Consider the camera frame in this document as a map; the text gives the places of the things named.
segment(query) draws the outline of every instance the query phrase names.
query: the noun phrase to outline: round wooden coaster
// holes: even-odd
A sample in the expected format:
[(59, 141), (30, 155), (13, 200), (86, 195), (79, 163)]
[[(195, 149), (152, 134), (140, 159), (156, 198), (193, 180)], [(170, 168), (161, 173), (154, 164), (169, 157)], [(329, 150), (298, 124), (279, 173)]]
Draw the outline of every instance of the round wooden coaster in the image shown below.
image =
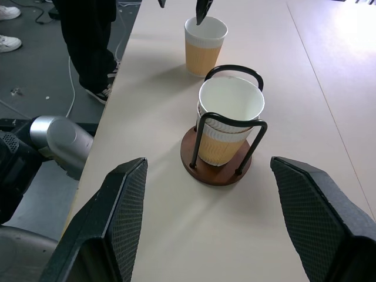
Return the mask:
[(180, 157), (190, 175), (200, 182), (215, 186), (230, 185), (243, 178), (251, 166), (252, 157), (247, 162), (241, 175), (235, 174), (235, 170), (239, 167), (250, 148), (248, 141), (243, 143), (236, 155), (228, 163), (222, 166), (212, 166), (204, 162), (200, 157), (197, 157), (196, 167), (192, 169), (189, 164), (192, 161), (194, 144), (196, 142), (196, 132), (193, 129), (194, 127), (184, 135), (180, 146)]

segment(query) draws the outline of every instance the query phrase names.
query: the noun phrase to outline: gray floor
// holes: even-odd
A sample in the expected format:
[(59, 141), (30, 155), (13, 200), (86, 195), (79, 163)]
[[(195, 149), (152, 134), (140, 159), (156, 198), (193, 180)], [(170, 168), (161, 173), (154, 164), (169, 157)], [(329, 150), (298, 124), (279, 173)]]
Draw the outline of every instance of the gray floor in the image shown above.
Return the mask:
[[(48, 11), (52, 4), (36, 4), (32, 0), (18, 0), (23, 5), (37, 5)], [(7, 0), (0, 5), (14, 6)], [(112, 25), (109, 49), (122, 57), (126, 42), (136, 19), (139, 6), (119, 7), (126, 24), (118, 17)], [(61, 34), (60, 22), (47, 25), (34, 22), (39, 11), (21, 8), (22, 15), (11, 21), (0, 22), (0, 34), (15, 36), (23, 47), (0, 54), (0, 99), (27, 116), (65, 116), (72, 102), (73, 92), (68, 74), (68, 52)], [(41, 20), (48, 21), (46, 13)], [(78, 83), (72, 66), (76, 102), (70, 119), (74, 122), (98, 123), (103, 105), (92, 99)], [(11, 90), (20, 88), (22, 96), (12, 96)], [(0, 105), (0, 119), (22, 119)], [(54, 162), (44, 163), (11, 221), (6, 225), (20, 227), (53, 239), (59, 239), (78, 182), (70, 179)]]

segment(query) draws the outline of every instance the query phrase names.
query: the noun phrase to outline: wire handle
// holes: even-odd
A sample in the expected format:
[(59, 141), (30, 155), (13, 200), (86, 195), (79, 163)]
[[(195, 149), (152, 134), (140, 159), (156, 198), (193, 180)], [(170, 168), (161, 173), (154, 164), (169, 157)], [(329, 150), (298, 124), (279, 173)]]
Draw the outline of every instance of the wire handle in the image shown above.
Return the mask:
[(196, 136), (196, 142), (194, 144), (192, 161), (189, 164), (189, 166), (192, 169), (194, 169), (196, 167), (197, 156), (199, 155), (199, 149), (200, 149), (202, 134), (204, 132), (205, 121), (206, 121), (206, 119), (209, 119), (209, 118), (214, 119), (218, 122), (222, 122), (222, 123), (225, 123), (227, 125), (236, 126), (236, 127), (261, 126), (260, 131), (258, 132), (258, 134), (257, 134), (255, 140), (253, 141), (252, 145), (250, 146), (250, 148), (249, 148), (247, 154), (245, 155), (243, 161), (241, 161), (240, 166), (235, 170), (235, 173), (237, 175), (241, 175), (245, 165), (248, 162), (248, 160), (252, 157), (253, 152), (256, 150), (257, 146), (259, 145), (262, 138), (264, 137), (266, 130), (268, 129), (268, 124), (261, 119), (242, 121), (242, 120), (229, 119), (229, 118), (224, 117), (224, 116), (222, 116), (218, 113), (213, 113), (213, 112), (203, 114), (202, 117), (200, 118), (199, 128), (197, 130), (197, 136)]
[(258, 88), (260, 89), (260, 91), (263, 91), (264, 89), (264, 80), (261, 77), (261, 75), (259, 75), (256, 71), (250, 68), (247, 68), (246, 66), (239, 66), (239, 65), (216, 66), (214, 69), (212, 69), (210, 72), (207, 73), (204, 81), (207, 81), (208, 79), (212, 78), (213, 75), (222, 71), (238, 71), (238, 72), (248, 73), (249, 75), (256, 78), (257, 83), (258, 83)]

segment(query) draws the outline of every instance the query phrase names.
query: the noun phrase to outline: shoe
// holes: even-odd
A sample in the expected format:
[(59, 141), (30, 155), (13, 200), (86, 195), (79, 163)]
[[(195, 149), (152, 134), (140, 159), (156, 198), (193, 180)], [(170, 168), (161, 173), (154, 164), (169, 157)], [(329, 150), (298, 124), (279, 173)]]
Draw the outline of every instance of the shoe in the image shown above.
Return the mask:
[(21, 11), (16, 7), (0, 6), (0, 21), (6, 19), (15, 19), (21, 14)]
[(119, 67), (120, 67), (120, 63), (121, 63), (120, 60), (116, 61), (116, 68), (107, 75), (108, 78), (114, 78), (116, 76), (116, 74), (118, 73), (117, 71), (119, 70)]
[(10, 52), (20, 48), (21, 40), (16, 37), (8, 37), (0, 35), (0, 53)]
[(85, 89), (85, 90), (88, 94), (90, 94), (95, 99), (97, 99), (100, 103), (105, 105), (107, 103), (108, 97), (111, 94), (111, 89), (112, 89), (112, 84), (108, 84), (107, 88), (105, 90), (103, 90), (101, 93), (93, 93), (90, 90), (87, 90), (87, 89)]

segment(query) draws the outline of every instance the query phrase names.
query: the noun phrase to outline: paper cup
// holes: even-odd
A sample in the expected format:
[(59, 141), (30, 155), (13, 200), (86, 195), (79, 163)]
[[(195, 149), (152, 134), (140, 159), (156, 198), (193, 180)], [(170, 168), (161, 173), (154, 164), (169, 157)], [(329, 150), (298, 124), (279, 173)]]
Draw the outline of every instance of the paper cup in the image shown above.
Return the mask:
[(216, 65), (219, 52), (227, 35), (227, 26), (219, 19), (205, 17), (196, 25), (196, 17), (186, 21), (186, 66), (187, 70), (200, 77)]
[[(200, 113), (197, 110), (197, 128)], [(222, 166), (228, 163), (243, 145), (252, 129), (241, 133), (225, 133), (218, 131), (205, 123), (199, 149), (199, 157), (212, 166)]]
[[(264, 109), (262, 92), (251, 82), (233, 76), (210, 78), (199, 92), (198, 111), (218, 113), (229, 119), (248, 121), (258, 119)], [(229, 126), (214, 119), (206, 123), (225, 133), (240, 133), (250, 128)]]

